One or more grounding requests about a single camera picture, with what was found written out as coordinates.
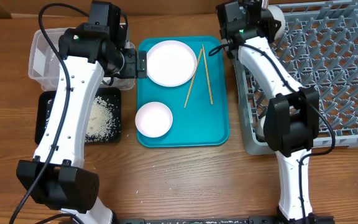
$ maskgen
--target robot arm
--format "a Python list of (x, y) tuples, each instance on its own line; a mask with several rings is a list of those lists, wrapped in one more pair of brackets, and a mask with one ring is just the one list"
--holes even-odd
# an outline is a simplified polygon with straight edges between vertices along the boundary
[(85, 132), (96, 91), (104, 77), (145, 78), (146, 52), (125, 49), (127, 25), (120, 26), (121, 10), (109, 2), (92, 2), (88, 23), (67, 29), (59, 39), (59, 55), (70, 76), (60, 76), (52, 112), (32, 161), (19, 161), (16, 175), (28, 190), (44, 166), (71, 91), (62, 131), (41, 180), (31, 192), (36, 203), (75, 214), (89, 224), (110, 224), (116, 219), (98, 198), (99, 177), (82, 169)]
[[(277, 155), (281, 187), (277, 209), (279, 223), (302, 223), (299, 161), (311, 153), (313, 139), (318, 135), (318, 115), (307, 103), (318, 108), (319, 93), (314, 88), (304, 88), (294, 80), (271, 51), (269, 42), (283, 34), (285, 20), (277, 6), (266, 8), (264, 5), (263, 0), (244, 0), (218, 5), (216, 9), (228, 57), (240, 61), (253, 74), (269, 99), (266, 116), (259, 123), (261, 129), (255, 132)], [(266, 55), (244, 45), (265, 52), (272, 62)], [(296, 93), (284, 85), (272, 63)], [(299, 112), (290, 114), (291, 106)], [(308, 193), (308, 163), (309, 158), (306, 158), (301, 169), (307, 219), (309, 223), (334, 223), (333, 219), (315, 221)]]

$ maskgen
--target wooden surface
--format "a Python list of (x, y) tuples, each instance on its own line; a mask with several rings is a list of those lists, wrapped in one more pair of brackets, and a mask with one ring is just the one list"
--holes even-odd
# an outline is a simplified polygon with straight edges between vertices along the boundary
[[(49, 18), (46, 28), (73, 27), (85, 18)], [(129, 17), (132, 42), (149, 37), (213, 35), (215, 15)], [(25, 193), (16, 178), (19, 159), (31, 160), (39, 83), (28, 77), (36, 19), (0, 20), (0, 223)], [(122, 140), (85, 147), (85, 169), (99, 174), (99, 196), (119, 218), (224, 218), (273, 215), (280, 197), (274, 155), (250, 156), (242, 145), (234, 72), (224, 58), (231, 135), (219, 147), (147, 149), (135, 131), (136, 88), (122, 92)], [(338, 149), (310, 163), (310, 197), (318, 215), (358, 223), (358, 149)], [(18, 223), (56, 211), (30, 198)]]
[[(228, 2), (228, 0), (104, 0), (109, 1), (128, 15), (189, 15), (189, 14), (211, 14), (215, 13), (215, 6)], [(51, 0), (0, 0), (0, 4), (7, 9), (12, 16), (18, 14), (38, 15), (39, 11)], [(78, 7), (89, 12), (92, 0), (59, 0), (60, 3)], [(285, 4), (294, 2), (305, 2), (304, 0), (270, 0), (269, 4)], [(45, 15), (54, 16), (82, 16), (78, 12), (62, 7), (53, 7), (45, 11)]]

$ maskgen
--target blue plastic tray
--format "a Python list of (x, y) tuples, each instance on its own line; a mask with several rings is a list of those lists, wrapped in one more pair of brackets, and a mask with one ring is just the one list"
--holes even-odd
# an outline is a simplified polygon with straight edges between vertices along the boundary
[(204, 44), (214, 104), (211, 105), (209, 101), (203, 56), (186, 108), (184, 105), (191, 80), (181, 86), (164, 87), (149, 78), (138, 79), (137, 109), (156, 101), (167, 105), (173, 115), (173, 124), (167, 134), (159, 138), (148, 138), (137, 132), (139, 142), (146, 147), (216, 146), (225, 143), (230, 135), (230, 127), (222, 51), (213, 57), (208, 56), (208, 52), (221, 43), (211, 36), (153, 38), (144, 40), (139, 45), (139, 50), (148, 52), (155, 44), (165, 40), (187, 44), (196, 57)]

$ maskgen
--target clear plastic container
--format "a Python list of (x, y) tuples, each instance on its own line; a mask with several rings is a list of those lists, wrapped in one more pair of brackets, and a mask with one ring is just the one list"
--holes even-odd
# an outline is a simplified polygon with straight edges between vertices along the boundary
[[(68, 28), (57, 28), (45, 30), (53, 45), (58, 50), (59, 37), (63, 35), (67, 29)], [(135, 45), (127, 41), (126, 48), (135, 48)], [(59, 60), (56, 58), (55, 53), (48, 45), (48, 42), (42, 35), (41, 30), (35, 32), (32, 40), (29, 58), (29, 77), (39, 82), (43, 91), (57, 89), (59, 78)], [(110, 78), (104, 78), (104, 81), (108, 83)], [(106, 86), (101, 83), (100, 87), (117, 87), (120, 90), (130, 90), (134, 87), (134, 85), (135, 80), (133, 78), (123, 80), (114, 78), (112, 86)]]

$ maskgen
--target gray dish rack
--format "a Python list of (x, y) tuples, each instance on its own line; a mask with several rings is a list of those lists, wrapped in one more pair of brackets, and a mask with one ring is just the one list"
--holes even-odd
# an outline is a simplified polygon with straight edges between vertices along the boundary
[[(334, 129), (336, 145), (358, 147), (358, 0), (278, 7), (284, 12), (285, 34), (272, 44), (273, 51), (290, 75), (320, 92), (319, 110)], [(268, 101), (252, 74), (237, 60), (232, 62), (244, 148), (253, 155), (273, 153), (254, 130)], [(314, 146), (330, 144), (320, 121)]]

